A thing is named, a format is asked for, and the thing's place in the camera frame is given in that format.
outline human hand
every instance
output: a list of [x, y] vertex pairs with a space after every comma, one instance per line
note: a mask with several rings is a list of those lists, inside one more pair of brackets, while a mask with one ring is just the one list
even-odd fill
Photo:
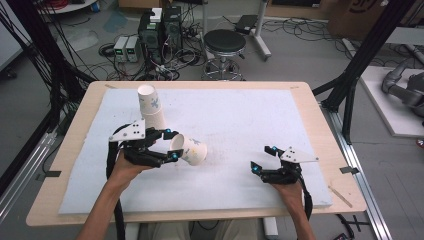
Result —
[[113, 168], [107, 184], [113, 188], [124, 191], [138, 174], [151, 168], [150, 166], [140, 166], [130, 163], [125, 159], [124, 152], [121, 150], [118, 153], [115, 167]]
[[303, 209], [302, 204], [302, 185], [300, 181], [293, 184], [271, 184], [283, 199], [287, 210], [298, 211]]

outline wooden table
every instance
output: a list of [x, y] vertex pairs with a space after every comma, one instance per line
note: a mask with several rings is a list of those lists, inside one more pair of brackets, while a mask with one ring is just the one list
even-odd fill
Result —
[[[46, 178], [28, 214], [30, 226], [82, 224], [87, 214], [58, 214], [66, 192], [72, 167], [83, 146], [104, 93], [109, 88], [138, 88], [141, 82], [100, 81], [90, 85], [75, 118], [63, 140], [51, 171], [61, 171], [58, 178]], [[351, 174], [342, 174], [346, 161], [318, 106], [309, 86], [304, 82], [150, 82], [156, 88], [169, 89], [282, 89], [290, 90], [296, 102], [306, 133], [314, 152], [320, 157], [319, 165], [333, 199], [333, 205], [314, 209], [317, 213], [362, 212], [366, 204]], [[184, 211], [160, 213], [132, 213], [125, 215], [126, 222], [175, 220], [202, 220], [223, 218], [251, 218], [288, 215], [286, 209], [248, 209], [220, 211]]]

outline black metal frame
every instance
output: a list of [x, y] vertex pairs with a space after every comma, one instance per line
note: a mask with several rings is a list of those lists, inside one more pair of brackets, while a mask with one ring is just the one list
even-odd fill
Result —
[[390, 0], [345, 71], [336, 79], [312, 91], [316, 96], [333, 89], [328, 98], [322, 101], [322, 107], [331, 112], [337, 112], [346, 98], [342, 134], [348, 144], [351, 144], [350, 128], [356, 84], [414, 2], [415, 0]]
[[85, 90], [82, 88], [79, 80], [85, 83], [96, 81], [66, 60], [56, 44], [48, 26], [41, 18], [36, 6], [33, 4], [33, 1], [6, 0], [6, 2], [31, 37], [33, 45], [38, 49], [38, 52], [41, 53], [43, 59], [48, 64], [49, 72], [43, 72], [39, 66], [40, 63], [31, 57], [33, 54], [31, 47], [27, 46], [17, 32], [15, 32], [16, 29], [13, 29], [12, 23], [8, 22], [3, 16], [0, 16], [0, 22], [20, 44], [24, 53], [29, 56], [43, 80], [46, 81], [47, 77], [51, 78], [50, 82], [45, 82], [47, 87], [50, 88], [51, 109], [13, 162], [0, 177], [0, 197], [6, 192], [10, 183], [27, 161], [28, 156], [44, 133], [51, 133], [56, 126], [59, 125], [60, 111], [66, 101], [61, 89], [66, 91], [66, 98], [68, 101], [79, 102], [85, 94]]

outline stacked paper cups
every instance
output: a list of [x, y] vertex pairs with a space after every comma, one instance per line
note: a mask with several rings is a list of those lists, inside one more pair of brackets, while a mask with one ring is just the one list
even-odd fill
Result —
[[166, 122], [163, 116], [162, 104], [154, 86], [143, 84], [138, 87], [140, 112], [146, 120], [146, 128], [165, 129]]

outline forearm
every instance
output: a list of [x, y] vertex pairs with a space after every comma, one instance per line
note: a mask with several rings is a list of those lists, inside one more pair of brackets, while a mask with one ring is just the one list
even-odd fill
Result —
[[113, 210], [122, 191], [122, 187], [105, 184], [81, 232], [78, 234], [78, 240], [104, 239]]
[[315, 235], [311, 224], [306, 217], [301, 198], [284, 198], [281, 192], [280, 195], [288, 212], [290, 213], [291, 218], [293, 219], [297, 238], [299, 240], [315, 240]]
[[315, 240], [314, 232], [303, 209], [289, 212], [296, 228], [297, 238], [299, 240]]

